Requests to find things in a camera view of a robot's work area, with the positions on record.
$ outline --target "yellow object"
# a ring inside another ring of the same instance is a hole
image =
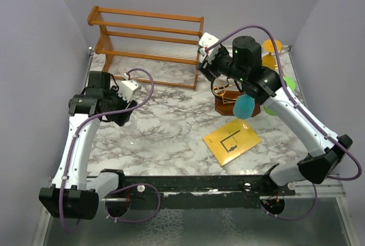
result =
[[[235,119],[205,136],[204,141],[223,166],[258,145],[261,139],[246,121]]]
[[[275,40],[275,43],[276,43],[276,46],[278,47],[278,51],[280,53],[281,50],[283,49],[283,46],[282,46],[281,42],[278,40]],[[262,57],[262,65],[266,66],[272,70],[277,69],[278,65],[276,63],[276,59],[272,55],[272,53],[275,53],[275,50],[274,50],[273,42],[271,41],[271,39],[265,40],[262,44],[262,48],[264,50],[266,50],[267,52],[269,52],[267,55]]]

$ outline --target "green object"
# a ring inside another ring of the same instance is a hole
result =
[[[297,87],[297,85],[295,84],[295,81],[292,78],[289,78],[288,76],[284,76],[283,77],[286,84],[289,86],[289,88],[294,91],[295,88]],[[270,116],[276,116],[276,114],[274,112],[272,112],[272,110],[268,109],[267,107],[263,107],[263,110],[268,113]]]

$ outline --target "tabletop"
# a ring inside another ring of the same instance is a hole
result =
[[[297,81],[287,48],[280,59],[284,74]],[[102,70],[104,61],[104,55],[94,54],[91,70]],[[120,75],[134,67],[146,69],[156,80],[179,83],[192,83],[195,74],[194,66],[126,57],[115,57],[109,71]],[[138,71],[133,76],[146,78]],[[137,101],[141,102],[150,89],[151,85],[144,83]],[[294,92],[302,99],[298,84]],[[113,168],[124,170],[126,175],[255,175],[307,154],[284,122],[261,108],[260,114],[247,120],[261,143],[220,166],[203,137],[234,119],[214,110],[210,83],[201,74],[196,91],[155,86],[151,100],[135,110],[124,127],[101,123],[88,174]]]

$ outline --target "blue object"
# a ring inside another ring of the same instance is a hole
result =
[[[252,116],[255,109],[255,100],[250,96],[243,94],[240,96],[233,107],[233,115],[239,119],[248,119]]]

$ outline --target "cable connector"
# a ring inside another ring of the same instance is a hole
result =
[[[130,80],[130,79],[131,79],[131,75],[129,75],[129,74],[127,74],[127,73],[124,73],[124,74],[123,74],[123,78],[124,78],[125,80]]]

